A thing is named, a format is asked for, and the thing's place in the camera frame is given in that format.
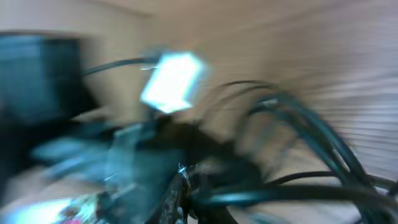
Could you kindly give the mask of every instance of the cable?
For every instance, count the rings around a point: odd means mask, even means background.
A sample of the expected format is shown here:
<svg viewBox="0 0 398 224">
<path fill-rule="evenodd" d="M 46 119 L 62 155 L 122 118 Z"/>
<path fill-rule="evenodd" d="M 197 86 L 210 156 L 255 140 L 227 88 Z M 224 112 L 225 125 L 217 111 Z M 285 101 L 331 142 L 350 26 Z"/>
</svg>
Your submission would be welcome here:
<svg viewBox="0 0 398 224">
<path fill-rule="evenodd" d="M 301 137 L 306 140 L 307 144 L 312 148 L 316 149 L 315 152 L 318 154 L 318 156 L 321 157 L 321 159 L 328 165 L 328 167 L 336 172 L 339 176 L 339 179 L 341 179 L 345 184 L 347 183 L 354 183 L 352 181 L 352 176 L 350 172 L 348 172 L 345 167 L 341 164 L 340 160 L 338 157 L 335 156 L 333 152 L 333 145 L 329 145 L 329 139 L 323 139 L 322 140 L 322 135 L 319 134 L 319 131 L 310 131 L 307 130 L 308 127 L 305 127 L 300 124 L 292 125 L 292 123 L 296 123 L 298 119 L 293 119 L 291 115 L 287 114 L 279 114 L 279 119 L 285 120 L 288 124 L 290 124 L 298 133 L 300 133 Z M 381 217 L 375 214 L 374 212 L 370 211 L 363 211 L 361 212 L 363 217 L 366 217 L 368 222 L 378 222 L 378 220 L 381 220 Z"/>
<path fill-rule="evenodd" d="M 318 157 L 324 161 L 329 169 L 331 169 L 338 176 L 343 185 L 359 185 L 359 183 L 356 183 L 356 179 L 348 170 L 346 170 L 339 158 L 335 155 L 333 148 L 328 144 L 328 141 L 322 138 L 322 135 L 320 135 L 319 131 L 313 130 L 314 127 L 310 129 L 311 126 L 304 126 L 303 124 L 300 124 L 300 120 L 297 118 L 294 119 L 291 114 L 276 110 L 272 107 L 263 107 L 263 111 L 270 111 L 272 114 L 277 116 L 278 119 L 285 121 L 294 130 L 296 130 L 296 132 L 307 143 L 307 145 L 310 146 L 310 148 L 313 149 Z M 367 221 L 367 223 L 382 222 L 382 217 L 378 212 L 363 210 L 360 208 L 359 212 L 363 219 Z"/>
<path fill-rule="evenodd" d="M 397 194 L 398 194 L 398 182 L 396 182 L 392 185 L 392 187 L 389 189 L 387 195 L 394 198 L 395 196 L 397 196 Z M 358 220 L 356 220 L 354 222 L 354 224 L 361 224 L 361 223 L 363 223 L 362 218 L 359 218 Z"/>
<path fill-rule="evenodd" d="M 256 113 L 261 112 L 262 109 L 260 107 L 256 107 L 253 110 L 249 110 L 247 113 L 244 113 L 240 118 L 238 119 L 237 125 L 235 127 L 235 132 L 234 132 L 234 143 L 235 143 L 235 148 L 240 148 L 241 146 L 241 139 L 243 138 L 244 133 L 247 130 L 248 127 L 248 121 L 250 117 Z M 261 134 L 258 137 L 258 140 L 256 141 L 255 147 L 253 150 L 249 151 L 249 155 L 253 155 L 253 152 L 258 152 L 262 146 L 264 145 L 264 141 L 262 140 L 264 137 L 268 139 L 270 136 L 270 132 L 273 131 L 273 129 L 276 128 L 276 124 L 279 123 L 280 121 L 273 121 L 271 123 L 271 128 L 266 127 L 265 131 L 263 134 Z M 266 168 L 266 173 L 263 175 L 265 178 L 269 178 L 283 163 L 284 158 L 287 156 L 288 151 L 294 146 L 294 144 L 297 142 L 297 139 L 299 136 L 295 136 L 288 140 L 283 146 L 282 149 L 278 150 L 280 151 L 279 155 L 277 156 L 276 159 L 273 160 L 272 164 Z"/>
<path fill-rule="evenodd" d="M 349 167 L 353 175 L 362 183 L 370 186 L 371 183 L 363 169 L 363 166 L 358 161 L 349 146 L 338 137 L 338 135 L 330 128 L 330 126 L 324 122 L 319 116 L 313 111 L 304 108 L 296 99 L 292 98 L 286 93 L 281 93 L 277 95 L 277 98 L 287 103 L 289 106 L 293 107 L 296 111 L 306 116 L 308 120 L 313 123 L 331 142 L 333 147 L 340 153 L 341 157 Z"/>
<path fill-rule="evenodd" d="M 272 180 L 270 182 L 265 183 L 264 186 L 265 187 L 275 186 L 275 185 L 284 184 L 286 182 L 290 182 L 292 180 L 309 178 L 309 177 L 336 177 L 336 174 L 330 171 L 299 172 L 296 174 L 286 175 L 276 180 Z"/>
<path fill-rule="evenodd" d="M 262 85 L 269 85 L 271 86 L 271 83 L 267 83 L 264 81 L 260 80 L 239 80 L 239 81 L 233 81 L 233 82 L 228 82 L 228 83 L 223 83 L 217 87 L 215 87 L 211 92 L 209 92 L 206 96 L 203 97 L 202 101 L 205 101 L 206 99 L 211 99 L 215 100 L 217 99 L 217 95 L 220 95 L 227 87 L 233 86 L 233 85 L 240 85 L 240 84 L 262 84 Z"/>
<path fill-rule="evenodd" d="M 211 190 L 191 194 L 195 204 L 206 207 L 230 205 L 252 205 L 261 202 L 281 201 L 352 201 L 360 205 L 381 207 L 398 218 L 398 204 L 395 200 L 368 189 L 341 188 L 331 186 L 286 185 L 263 190 L 242 192 L 240 190 Z"/>
<path fill-rule="evenodd" d="M 295 174 L 289 174 L 278 179 L 266 182 L 264 184 L 265 187 L 267 186 L 275 186 L 284 184 L 293 180 L 302 179 L 302 178 L 311 178 L 311 177 L 337 177 L 335 173 L 331 171 L 311 171 L 311 172 L 298 172 Z M 391 180 L 382 179 L 380 177 L 375 177 L 369 175 L 370 179 L 373 181 L 373 186 L 380 187 L 382 189 L 389 189 L 388 195 L 395 196 L 398 194 L 398 182 L 395 183 Z"/>
<path fill-rule="evenodd" d="M 89 68 L 83 72 L 82 76 L 88 76 L 94 73 L 102 72 L 111 68 L 116 68 L 125 65 L 137 65 L 142 63 L 157 63 L 159 58 L 133 58 L 133 59 L 125 59 L 118 60 L 115 62 L 106 63 L 104 65 L 99 65 L 97 67 Z"/>
<path fill-rule="evenodd" d="M 253 87 L 249 87 L 246 89 L 243 89 L 241 91 L 238 91 L 236 93 L 233 93 L 229 96 L 226 96 L 224 98 L 222 98 L 219 102 L 217 102 L 216 104 L 212 105 L 206 112 L 205 114 L 202 116 L 202 119 L 199 121 L 199 125 L 203 124 L 205 121 L 208 121 L 211 116 L 213 115 L 213 113 L 215 113 L 218 109 L 220 109 L 222 106 L 224 106 L 225 104 L 229 103 L 231 100 L 245 95 L 246 93 L 250 93 L 254 90 L 260 90 L 260 89 L 269 89 L 270 86 L 267 85 L 259 85 L 259 86 L 253 86 Z"/>
</svg>

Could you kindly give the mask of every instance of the black object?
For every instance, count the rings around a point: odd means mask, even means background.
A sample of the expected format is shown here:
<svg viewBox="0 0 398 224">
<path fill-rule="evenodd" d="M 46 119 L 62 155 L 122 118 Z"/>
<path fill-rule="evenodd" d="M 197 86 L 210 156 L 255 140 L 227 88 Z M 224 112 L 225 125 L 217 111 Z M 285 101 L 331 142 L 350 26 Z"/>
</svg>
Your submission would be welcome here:
<svg viewBox="0 0 398 224">
<path fill-rule="evenodd" d="M 61 35 L 0 34 L 0 101 L 18 122 L 65 121 L 97 107 L 81 79 L 80 43 Z"/>
<path fill-rule="evenodd" d="M 91 75 L 94 73 L 102 72 L 111 68 L 116 68 L 125 65 L 137 65 L 137 64 L 152 64 L 157 63 L 159 61 L 158 57 L 154 58 L 132 58 L 125 60 L 118 60 L 115 62 L 106 63 L 104 65 L 99 65 L 94 68 L 90 68 L 83 73 L 83 76 Z"/>
<path fill-rule="evenodd" d="M 299 137 L 318 154 L 320 159 L 322 159 L 332 172 L 342 181 L 342 184 L 344 185 L 343 189 L 346 187 L 361 187 L 368 189 L 370 192 L 376 192 L 373 188 L 370 176 L 368 176 L 364 171 L 362 165 L 348 147 L 347 143 L 345 143 L 344 140 L 342 140 L 324 120 L 320 119 L 316 112 L 309 110 L 294 97 L 281 91 L 274 85 L 270 85 L 269 83 L 259 80 L 243 80 L 225 83 L 220 85 L 217 90 L 222 91 L 228 86 L 237 84 L 251 84 L 255 86 L 232 93 L 221 99 L 216 104 L 211 105 L 202 120 L 207 121 L 207 118 L 212 115 L 213 112 L 220 109 L 229 101 L 245 93 L 262 88 L 270 89 L 271 94 L 268 94 L 265 98 L 258 101 L 255 107 L 244 115 L 242 120 L 243 124 L 252 114 L 263 112 L 273 115 L 278 120 L 283 121 L 295 130 L 297 134 L 299 134 Z M 363 208 L 361 203 L 358 202 L 356 205 L 366 223 L 391 222 L 388 215 L 378 208 Z"/>
<path fill-rule="evenodd" d="M 382 189 L 388 189 L 388 195 L 395 196 L 398 193 L 398 184 L 388 180 L 383 179 L 380 177 L 375 177 L 372 175 L 368 176 L 371 178 L 372 183 L 375 187 L 380 187 Z M 275 186 L 290 182 L 292 180 L 302 179 L 302 178 L 309 178 L 309 177 L 337 177 L 334 172 L 331 171 L 311 171 L 311 172 L 298 172 L 294 174 L 289 174 L 283 177 L 280 177 L 276 180 L 269 181 L 265 184 L 265 186 Z"/>
<path fill-rule="evenodd" d="M 286 185 L 252 191 L 214 190 L 206 194 L 193 194 L 192 198 L 197 204 L 212 207 L 286 200 L 348 200 L 359 202 L 361 205 L 369 207 L 387 209 L 395 217 L 398 216 L 398 206 L 393 198 L 385 197 L 372 190 L 356 188 L 321 185 Z"/>
</svg>

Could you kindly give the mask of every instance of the black cable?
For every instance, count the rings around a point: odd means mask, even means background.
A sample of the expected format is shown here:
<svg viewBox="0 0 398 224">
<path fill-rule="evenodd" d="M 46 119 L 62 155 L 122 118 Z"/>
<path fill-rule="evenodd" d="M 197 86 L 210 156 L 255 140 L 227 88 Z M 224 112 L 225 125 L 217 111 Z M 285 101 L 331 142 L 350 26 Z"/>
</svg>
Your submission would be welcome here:
<svg viewBox="0 0 398 224">
<path fill-rule="evenodd" d="M 307 117 L 323 134 L 327 136 L 327 139 L 331 142 L 333 147 L 340 153 L 347 166 L 353 175 L 362 183 L 367 186 L 371 186 L 371 183 L 366 175 L 366 172 L 358 161 L 352 150 L 349 148 L 334 130 L 324 120 L 319 118 L 319 115 L 311 111 L 310 109 L 304 108 L 296 99 L 292 98 L 286 93 L 277 95 L 277 98 L 289 106 L 293 107 L 296 111 Z"/>
<path fill-rule="evenodd" d="M 245 95 L 246 93 L 250 93 L 254 90 L 260 90 L 260 89 L 269 89 L 270 86 L 268 85 L 259 85 L 259 86 L 253 86 L 253 87 L 249 87 L 249 88 L 245 88 L 241 91 L 238 91 L 236 93 L 233 93 L 229 96 L 226 96 L 224 98 L 222 98 L 219 102 L 217 102 L 216 104 L 212 105 L 206 112 L 205 114 L 202 116 L 199 124 L 203 124 L 204 122 L 208 121 L 211 116 L 213 115 L 213 113 L 215 113 L 217 110 L 219 110 L 222 106 L 224 106 L 225 104 L 229 103 L 230 101 L 234 100 L 235 98 Z"/>
<path fill-rule="evenodd" d="M 246 132 L 247 127 L 248 127 L 248 120 L 249 118 L 254 115 L 255 113 L 244 113 L 240 118 L 238 119 L 236 128 L 235 128 L 235 134 L 234 134 L 234 143 L 235 143 L 235 149 L 240 148 L 241 145 L 241 140 L 243 138 L 243 134 Z M 250 159 L 250 157 L 254 156 L 255 153 L 259 152 L 262 149 L 262 146 L 265 144 L 265 142 L 271 137 L 271 134 L 276 130 L 277 125 L 280 123 L 280 121 L 273 120 L 271 124 L 269 124 L 262 132 L 262 134 L 255 140 L 254 146 L 249 150 L 248 154 L 246 157 Z M 291 139 L 289 139 L 281 149 L 277 150 L 279 151 L 279 155 L 272 160 L 271 165 L 267 166 L 266 168 L 266 173 L 264 173 L 263 177 L 269 178 L 275 171 L 278 170 L 278 167 L 283 163 L 284 158 L 287 156 L 288 151 L 294 146 L 294 144 L 297 142 L 297 139 L 299 137 L 295 136 Z"/>
<path fill-rule="evenodd" d="M 387 195 L 394 198 L 395 196 L 397 196 L 397 194 L 398 194 L 398 182 L 396 182 L 392 185 L 392 187 L 389 189 Z M 361 223 L 363 223 L 362 218 L 359 218 L 358 220 L 356 220 L 354 222 L 354 224 L 361 224 Z"/>
<path fill-rule="evenodd" d="M 251 82 L 263 83 L 261 81 L 257 82 L 255 80 L 251 80 Z M 205 113 L 203 120 L 206 121 L 207 118 L 212 115 L 212 113 L 229 101 L 247 92 L 261 88 L 269 89 L 270 85 L 254 86 L 240 92 L 233 93 L 221 99 L 220 102 L 214 104 Z M 372 187 L 372 182 L 370 181 L 368 175 L 365 173 L 362 165 L 359 163 L 351 149 L 334 132 L 334 130 L 329 127 L 326 122 L 321 120 L 315 112 L 304 108 L 296 99 L 292 98 L 286 93 L 278 92 L 275 94 L 274 99 L 277 101 L 277 103 L 287 105 L 294 109 L 293 111 L 295 111 L 295 113 L 286 113 L 275 110 L 275 108 L 268 108 L 269 112 L 277 116 L 277 118 L 281 119 L 282 121 L 285 121 L 294 130 L 296 130 L 300 137 L 318 154 L 318 156 L 335 173 L 335 175 L 343 182 L 344 185 L 349 185 L 351 187 L 355 186 L 356 188 L 362 185 L 367 188 L 368 191 L 373 192 L 373 194 L 377 194 Z M 258 108 L 258 110 L 264 110 L 265 106 Z M 337 152 L 340 154 L 349 170 L 346 169 L 345 165 L 340 161 L 340 158 L 336 156 L 335 150 L 337 150 Z M 359 211 L 366 223 L 382 223 L 384 220 L 384 217 L 378 210 L 363 210 L 361 208 Z"/>
<path fill-rule="evenodd" d="M 259 113 L 262 111 L 272 112 L 272 114 L 276 115 L 282 121 L 285 121 L 288 125 L 290 125 L 297 133 L 299 133 L 300 137 L 312 148 L 324 161 L 324 163 L 337 174 L 339 179 L 343 182 L 343 184 L 355 184 L 355 179 L 352 178 L 351 174 L 345 167 L 341 164 L 338 157 L 333 152 L 333 148 L 328 145 L 327 141 L 319 139 L 321 137 L 318 131 L 313 131 L 308 129 L 308 126 L 304 126 L 299 123 L 299 119 L 294 119 L 291 114 L 287 114 L 285 112 L 276 110 L 275 108 L 267 108 L 267 107 L 257 107 L 253 110 L 249 111 L 248 114 Z M 370 211 L 359 211 L 363 218 L 367 220 L 368 223 L 379 223 L 381 218 L 376 214 L 370 213 Z"/>
<path fill-rule="evenodd" d="M 309 177 L 336 177 L 336 174 L 334 172 L 330 172 L 330 171 L 299 172 L 299 173 L 295 173 L 295 174 L 286 175 L 286 176 L 278 178 L 276 180 L 266 182 L 264 184 L 264 186 L 265 187 L 275 186 L 275 185 L 284 184 L 286 182 L 290 182 L 292 180 L 309 178 Z"/>
<path fill-rule="evenodd" d="M 118 60 L 115 62 L 106 63 L 104 65 L 99 65 L 97 67 L 89 68 L 83 72 L 82 76 L 91 75 L 94 73 L 102 72 L 111 68 L 116 68 L 125 65 L 137 65 L 137 64 L 152 64 L 157 63 L 159 58 L 133 58 L 133 59 L 125 59 Z"/>
<path fill-rule="evenodd" d="M 398 218 L 398 204 L 395 200 L 369 189 L 341 188 L 314 185 L 286 185 L 262 190 L 211 190 L 191 194 L 197 205 L 224 207 L 230 205 L 252 205 L 261 202 L 281 201 L 352 201 L 360 205 L 383 208 Z"/>
<path fill-rule="evenodd" d="M 311 177 L 337 177 L 335 173 L 331 171 L 311 171 L 311 172 L 298 172 L 295 174 L 289 174 L 278 179 L 268 181 L 264 184 L 267 186 L 275 186 L 281 185 L 293 180 L 302 179 L 302 178 L 311 178 Z M 375 177 L 373 175 L 369 175 L 369 178 L 373 182 L 373 186 L 380 187 L 382 189 L 389 190 L 388 195 L 395 196 L 398 194 L 398 184 L 387 179 L 382 179 L 380 177 Z"/>
<path fill-rule="evenodd" d="M 233 81 L 233 82 L 228 82 L 228 83 L 223 83 L 217 87 L 215 87 L 213 90 L 211 90 L 206 96 L 203 97 L 202 101 L 207 102 L 207 99 L 211 99 L 214 101 L 217 99 L 217 95 L 220 95 L 227 87 L 233 86 L 233 85 L 240 85 L 240 84 L 261 84 L 261 85 L 268 85 L 272 86 L 273 84 L 267 83 L 264 81 L 260 80 L 238 80 L 238 81 Z"/>
</svg>

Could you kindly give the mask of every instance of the beige wall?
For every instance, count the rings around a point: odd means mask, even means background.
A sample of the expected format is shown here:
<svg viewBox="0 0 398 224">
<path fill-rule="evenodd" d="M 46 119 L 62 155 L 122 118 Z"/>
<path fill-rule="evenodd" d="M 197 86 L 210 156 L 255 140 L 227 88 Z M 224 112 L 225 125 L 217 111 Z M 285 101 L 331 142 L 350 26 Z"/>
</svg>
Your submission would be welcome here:
<svg viewBox="0 0 398 224">
<path fill-rule="evenodd" d="M 87 0 L 0 0 L 1 30 L 47 30 L 92 37 L 84 66 L 138 57 L 146 48 L 147 16 Z M 88 78 L 113 120 L 140 119 L 138 95 L 146 74 L 118 68 Z"/>
</svg>

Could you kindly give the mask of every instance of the wire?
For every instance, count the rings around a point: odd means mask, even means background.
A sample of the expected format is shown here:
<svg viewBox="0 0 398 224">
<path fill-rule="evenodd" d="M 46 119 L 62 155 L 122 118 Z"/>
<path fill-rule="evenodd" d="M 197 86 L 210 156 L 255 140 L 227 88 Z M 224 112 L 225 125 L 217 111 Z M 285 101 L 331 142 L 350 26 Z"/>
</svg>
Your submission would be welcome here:
<svg viewBox="0 0 398 224">
<path fill-rule="evenodd" d="M 392 187 L 389 189 L 387 195 L 394 198 L 395 196 L 397 196 L 397 194 L 398 194 L 398 182 L 396 182 L 392 185 Z M 360 224 L 360 223 L 363 223 L 362 218 L 359 218 L 358 220 L 356 220 L 354 222 L 354 224 Z"/>
<path fill-rule="evenodd" d="M 269 85 L 264 85 L 263 88 L 269 88 Z M 256 88 L 260 88 L 259 86 L 255 86 L 252 88 L 245 89 L 241 92 L 232 94 L 220 100 L 219 103 L 214 104 L 208 111 L 205 113 L 203 120 L 206 120 L 207 117 L 210 117 L 211 113 L 214 113 L 216 109 L 223 106 L 230 100 L 233 100 L 235 97 L 241 95 L 242 92 L 247 92 L 248 90 L 253 90 Z M 285 120 L 288 124 L 295 129 L 302 138 L 306 141 L 306 143 L 312 148 L 315 149 L 315 152 L 320 156 L 320 158 L 328 165 L 328 167 L 336 172 L 339 179 L 343 181 L 345 184 L 355 184 L 355 180 L 360 181 L 367 187 L 372 187 L 370 180 L 368 179 L 364 169 L 359 163 L 358 159 L 354 156 L 352 151 L 349 149 L 348 145 L 345 144 L 337 136 L 337 134 L 319 117 L 310 110 L 302 107 L 295 99 L 289 97 L 286 93 L 278 93 L 275 95 L 275 98 L 278 101 L 282 101 L 286 105 L 293 107 L 296 111 L 299 112 L 301 116 L 303 116 L 306 125 L 300 124 L 297 122 L 299 119 L 294 118 L 291 114 L 277 114 L 279 119 Z M 349 170 L 346 170 L 345 165 L 341 163 L 340 158 L 335 155 L 334 150 L 337 149 L 343 158 L 345 164 L 349 167 Z M 370 222 L 377 222 L 381 220 L 381 217 L 374 212 L 370 212 L 365 210 L 365 212 L 361 212 L 363 217 Z"/>
<path fill-rule="evenodd" d="M 208 121 L 212 116 L 213 113 L 215 113 L 216 111 L 218 111 L 221 107 L 223 107 L 225 104 L 229 103 L 230 101 L 234 100 L 235 98 L 239 97 L 239 96 L 243 96 L 246 93 L 250 93 L 254 90 L 261 90 L 261 89 L 269 89 L 270 86 L 268 85 L 259 85 L 259 86 L 253 86 L 253 87 L 249 87 L 249 88 L 245 88 L 241 91 L 238 91 L 236 93 L 233 93 L 229 96 L 226 96 L 224 98 L 222 98 L 219 102 L 217 102 L 216 104 L 212 105 L 206 112 L 205 114 L 202 116 L 202 119 L 199 120 L 199 125 L 203 124 L 205 121 Z"/>
<path fill-rule="evenodd" d="M 291 114 L 279 111 L 272 107 L 263 107 L 263 111 L 270 111 L 272 114 L 277 116 L 277 118 L 285 121 L 289 126 L 291 126 L 300 137 L 310 146 L 311 149 L 315 151 L 318 157 L 324 161 L 324 163 L 336 173 L 338 178 L 342 181 L 344 185 L 360 185 L 351 173 L 346 170 L 344 165 L 340 162 L 339 158 L 335 155 L 332 145 L 328 144 L 328 139 L 325 139 L 319 131 L 314 130 L 314 127 L 307 124 L 303 125 L 300 123 L 300 119 L 294 118 Z M 363 210 L 359 208 L 359 212 L 364 220 L 368 223 L 380 223 L 382 222 L 382 217 L 378 212 Z"/>
<path fill-rule="evenodd" d="M 159 58 L 133 58 L 133 59 L 125 59 L 118 60 L 115 62 L 106 63 L 104 65 L 99 65 L 97 67 L 89 68 L 83 72 L 82 76 L 88 76 L 94 73 L 102 72 L 111 68 L 116 68 L 125 65 L 137 65 L 142 63 L 157 63 Z"/>
<path fill-rule="evenodd" d="M 241 145 L 241 139 L 243 138 L 244 133 L 246 132 L 248 128 L 248 121 L 250 117 L 256 113 L 261 112 L 262 109 L 259 107 L 254 108 L 253 110 L 249 110 L 247 113 L 244 113 L 240 118 L 238 119 L 236 128 L 235 128 L 235 134 L 234 134 L 234 139 L 235 139 L 235 148 L 240 148 Z M 253 152 L 258 152 L 261 150 L 262 146 L 264 145 L 264 138 L 269 138 L 270 133 L 276 128 L 276 124 L 279 123 L 280 121 L 273 121 L 271 123 L 271 128 L 266 127 L 264 132 L 258 137 L 258 140 L 256 141 L 256 144 L 253 147 L 253 150 L 249 151 L 249 155 L 253 155 Z M 292 149 L 294 144 L 297 142 L 297 139 L 299 136 L 295 136 L 288 140 L 283 146 L 282 149 L 280 149 L 280 153 L 277 156 L 277 158 L 273 159 L 273 162 L 271 165 L 266 168 L 266 173 L 263 175 L 265 178 L 269 178 L 275 171 L 278 170 L 278 168 L 281 166 L 283 163 L 284 159 L 287 157 L 287 153 Z"/>
<path fill-rule="evenodd" d="M 360 205 L 381 207 L 398 218 L 398 204 L 395 200 L 379 195 L 369 189 L 341 188 L 313 185 L 286 185 L 262 190 L 242 192 L 241 190 L 211 190 L 191 194 L 195 204 L 206 207 L 230 205 L 252 205 L 261 202 L 281 201 L 352 201 Z"/>
<path fill-rule="evenodd" d="M 269 85 L 271 86 L 271 83 L 267 83 L 264 81 L 260 80 L 239 80 L 239 81 L 233 81 L 233 82 L 228 82 L 228 83 L 223 83 L 217 87 L 215 87 L 209 94 L 203 97 L 202 101 L 206 101 L 207 99 L 211 99 L 212 101 L 217 99 L 217 95 L 220 95 L 222 92 L 227 89 L 227 87 L 233 86 L 233 85 L 240 85 L 240 84 L 262 84 L 262 85 Z"/>
<path fill-rule="evenodd" d="M 296 174 L 286 175 L 276 180 L 272 180 L 270 182 L 265 183 L 264 186 L 267 187 L 267 186 L 280 185 L 286 182 L 290 182 L 292 180 L 309 178 L 309 177 L 336 177 L 336 174 L 330 171 L 299 172 Z"/>
<path fill-rule="evenodd" d="M 302 178 L 311 178 L 311 177 L 337 177 L 334 172 L 331 171 L 311 171 L 311 172 L 298 172 L 295 174 L 289 174 L 278 179 L 266 182 L 264 187 L 275 186 L 284 184 L 293 180 L 302 179 Z M 373 186 L 380 187 L 383 189 L 389 189 L 389 196 L 395 196 L 398 194 L 398 182 L 395 183 L 391 180 L 382 179 L 380 177 L 375 177 L 369 175 L 369 178 L 373 181 Z"/>
</svg>

